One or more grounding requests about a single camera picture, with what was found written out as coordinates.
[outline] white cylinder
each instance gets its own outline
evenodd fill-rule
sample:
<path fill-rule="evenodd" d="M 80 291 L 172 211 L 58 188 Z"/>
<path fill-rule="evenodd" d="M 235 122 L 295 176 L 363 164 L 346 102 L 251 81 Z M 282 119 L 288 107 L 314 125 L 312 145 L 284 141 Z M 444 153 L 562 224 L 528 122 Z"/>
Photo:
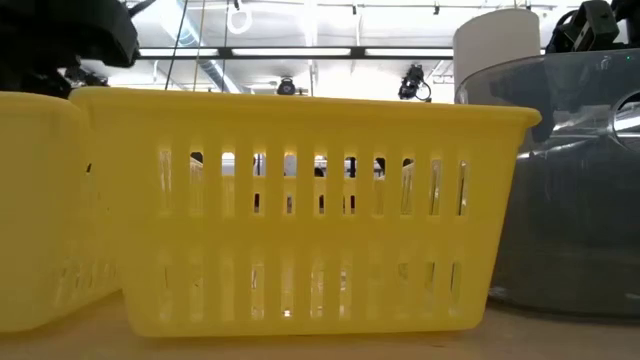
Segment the white cylinder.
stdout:
<path fill-rule="evenodd" d="M 536 55 L 540 55 L 540 22 L 535 13 L 505 9 L 473 18 L 453 36 L 455 89 L 476 71 Z"/>

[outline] plastic bin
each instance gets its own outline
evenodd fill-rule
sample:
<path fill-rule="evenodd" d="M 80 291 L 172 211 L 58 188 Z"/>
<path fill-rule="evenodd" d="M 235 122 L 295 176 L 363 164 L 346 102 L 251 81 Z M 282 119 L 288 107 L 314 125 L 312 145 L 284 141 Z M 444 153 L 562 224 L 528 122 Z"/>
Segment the plastic bin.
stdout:
<path fill-rule="evenodd" d="M 97 130 L 128 313 L 144 336 L 475 326 L 516 150 L 539 117 L 125 89 L 81 89 L 72 102 Z M 221 174 L 225 152 L 233 176 Z M 256 153 L 268 159 L 264 176 L 252 173 Z M 297 156 L 296 177 L 283 176 L 285 153 Z M 318 154 L 325 178 L 314 177 Z M 355 178 L 345 178 L 347 156 L 357 159 Z M 374 180 L 376 157 L 386 161 L 383 179 Z M 405 158 L 414 161 L 410 191 Z M 352 188 L 353 209 L 343 205 Z"/>
<path fill-rule="evenodd" d="M 37 327 L 117 288 L 94 227 L 87 130 L 67 101 L 0 92 L 0 332 Z"/>

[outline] ceiling pipe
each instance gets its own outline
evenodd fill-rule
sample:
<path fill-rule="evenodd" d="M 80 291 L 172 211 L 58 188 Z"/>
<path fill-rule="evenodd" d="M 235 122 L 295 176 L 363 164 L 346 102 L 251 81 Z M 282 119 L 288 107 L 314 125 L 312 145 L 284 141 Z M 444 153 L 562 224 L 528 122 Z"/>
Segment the ceiling pipe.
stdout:
<path fill-rule="evenodd" d="M 159 6 L 160 22 L 163 29 L 174 39 L 177 40 L 179 47 L 206 47 L 207 44 L 200 39 L 200 34 L 196 30 L 196 26 L 189 18 L 188 14 L 184 14 L 184 24 L 179 31 L 182 9 L 184 9 L 183 0 L 158 0 L 156 6 Z M 211 81 L 219 88 L 227 89 L 232 93 L 249 92 L 236 83 L 224 73 L 223 69 L 215 60 L 197 59 L 196 63 L 202 71 L 209 76 Z"/>

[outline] wooden table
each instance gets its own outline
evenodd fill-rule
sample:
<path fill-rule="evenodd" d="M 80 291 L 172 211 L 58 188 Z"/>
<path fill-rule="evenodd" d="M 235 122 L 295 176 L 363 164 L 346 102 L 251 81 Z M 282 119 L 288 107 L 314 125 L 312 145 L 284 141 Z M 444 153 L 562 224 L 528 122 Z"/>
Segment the wooden table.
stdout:
<path fill-rule="evenodd" d="M 43 328 L 0 335 L 0 359 L 640 359 L 640 326 L 559 322 L 488 309 L 459 333 L 145 339 L 112 295 Z"/>

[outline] basket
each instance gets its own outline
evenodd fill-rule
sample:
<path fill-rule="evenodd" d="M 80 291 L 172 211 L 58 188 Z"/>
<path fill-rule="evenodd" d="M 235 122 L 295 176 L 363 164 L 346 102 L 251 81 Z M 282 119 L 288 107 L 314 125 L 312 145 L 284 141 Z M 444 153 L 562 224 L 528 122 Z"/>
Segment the basket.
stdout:
<path fill-rule="evenodd" d="M 539 118 L 125 89 L 81 89 L 72 102 L 98 134 L 128 314 L 144 336 L 475 326 L 516 151 Z M 221 171 L 225 153 L 233 175 Z M 254 154 L 268 159 L 266 174 L 253 174 Z M 283 176 L 285 154 L 295 154 L 296 176 Z M 317 155 L 326 177 L 314 177 Z"/>
<path fill-rule="evenodd" d="M 98 222 L 87 123 L 69 102 L 0 93 L 0 332 L 117 289 Z"/>

